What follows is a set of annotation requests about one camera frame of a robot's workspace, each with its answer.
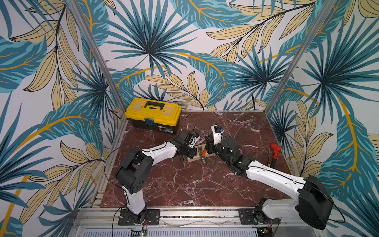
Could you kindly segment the orange black claw hammer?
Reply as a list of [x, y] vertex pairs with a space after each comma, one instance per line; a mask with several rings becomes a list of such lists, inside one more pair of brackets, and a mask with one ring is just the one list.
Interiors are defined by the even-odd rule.
[[203, 164], [206, 164], [205, 156], [207, 154], [207, 150], [205, 148], [203, 148], [202, 146], [199, 146], [198, 147], [198, 153], [199, 153], [199, 157], [202, 160]]

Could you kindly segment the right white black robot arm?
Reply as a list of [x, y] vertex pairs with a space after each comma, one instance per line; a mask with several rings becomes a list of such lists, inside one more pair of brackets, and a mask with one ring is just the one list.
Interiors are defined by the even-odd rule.
[[289, 196], [294, 202], [287, 207], [273, 208], [265, 200], [261, 212], [269, 219], [299, 217], [309, 226], [324, 230], [334, 201], [322, 182], [315, 176], [293, 176], [243, 155], [231, 137], [209, 135], [205, 138], [208, 154], [216, 154], [237, 176], [264, 183]]

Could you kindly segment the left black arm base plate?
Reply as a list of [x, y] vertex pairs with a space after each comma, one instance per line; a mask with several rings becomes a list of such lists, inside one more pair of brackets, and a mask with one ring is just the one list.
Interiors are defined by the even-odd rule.
[[119, 226], [145, 225], [157, 226], [160, 220], [160, 209], [144, 209], [140, 214], [134, 214], [128, 209], [120, 212]]

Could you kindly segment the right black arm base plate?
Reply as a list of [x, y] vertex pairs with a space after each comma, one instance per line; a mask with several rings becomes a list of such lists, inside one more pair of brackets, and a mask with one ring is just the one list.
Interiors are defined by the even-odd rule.
[[262, 210], [256, 208], [240, 208], [238, 215], [241, 225], [276, 225], [280, 223], [279, 218], [271, 219]]

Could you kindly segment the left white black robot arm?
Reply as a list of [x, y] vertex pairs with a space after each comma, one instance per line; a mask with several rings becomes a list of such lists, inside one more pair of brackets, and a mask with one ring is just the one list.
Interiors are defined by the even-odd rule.
[[197, 155], [195, 147], [199, 134], [182, 130], [161, 145], [140, 149], [132, 147], [119, 166], [115, 176], [127, 199], [127, 214], [132, 223], [141, 224], [147, 219], [147, 206], [143, 197], [143, 187], [154, 165], [176, 156], [192, 159]]

